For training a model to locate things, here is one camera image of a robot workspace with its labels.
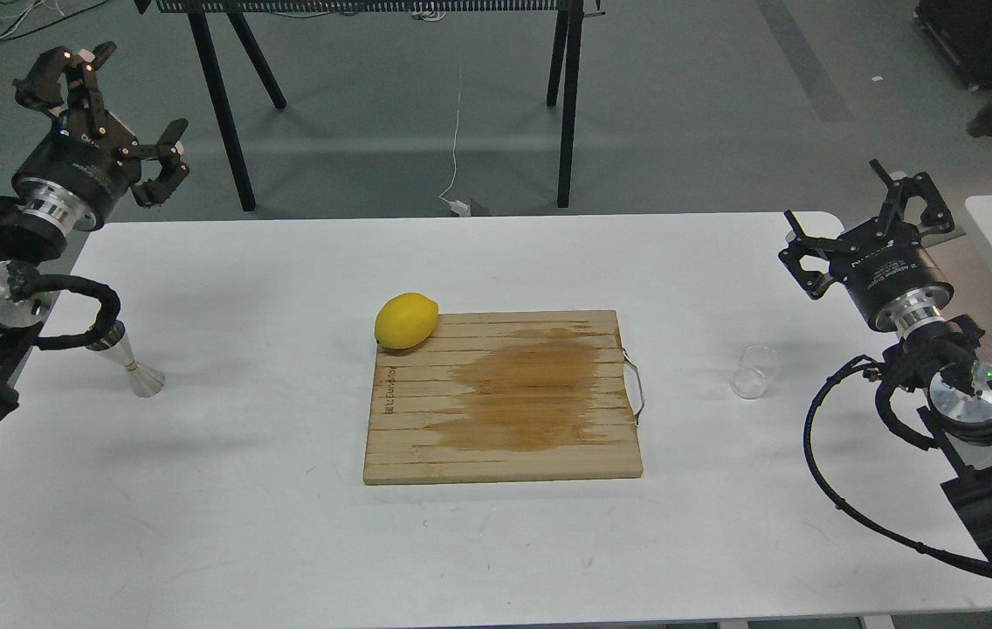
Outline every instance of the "lemon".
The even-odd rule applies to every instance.
[[[423,342],[436,325],[437,302],[404,292],[384,303],[375,316],[375,339],[388,349],[407,349]]]

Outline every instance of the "floor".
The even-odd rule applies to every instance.
[[[62,0],[60,7],[88,4]],[[192,168],[164,206],[141,210],[125,199],[113,220],[456,219],[437,198],[452,182],[447,198],[495,215],[820,210],[853,226],[883,200],[872,158],[890,170],[930,172],[956,209],[992,191],[992,140],[964,132],[989,95],[968,92],[944,65],[912,23],[913,5],[605,0],[607,15],[585,21],[565,210],[555,206],[560,110],[543,105],[551,17],[451,13],[428,24],[405,15],[251,16],[290,103],[278,112],[228,21],[212,16],[259,199],[248,215],[237,204],[185,17],[155,9],[140,16],[132,3],[113,0],[0,45],[0,194],[48,128],[12,102],[10,79],[25,76],[45,49],[110,39],[120,48],[100,72],[109,110],[145,140],[169,120],[189,119],[185,161]],[[52,16],[39,10],[24,28]],[[53,270],[71,266],[82,243],[78,236]],[[982,266],[959,243],[937,245],[936,258],[982,291],[967,303],[986,307],[990,282],[971,272]],[[727,256],[732,247],[725,234]],[[827,299],[843,298],[838,291]],[[895,624],[991,629],[992,612]]]

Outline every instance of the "metal jigger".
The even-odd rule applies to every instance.
[[[152,397],[166,383],[166,376],[161,371],[136,361],[132,343],[127,338],[127,329],[120,319],[116,319],[104,338],[85,347],[127,370],[127,379],[138,397]]]

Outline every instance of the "glass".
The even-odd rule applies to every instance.
[[[774,349],[765,345],[750,345],[742,351],[728,385],[739,397],[757,399],[768,390],[779,374],[779,368],[779,355]]]

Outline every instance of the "water stain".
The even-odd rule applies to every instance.
[[[585,425],[600,348],[567,328],[525,329],[504,338],[534,340],[500,347],[451,374],[464,416],[437,425],[438,446],[458,450],[551,450],[608,443]]]

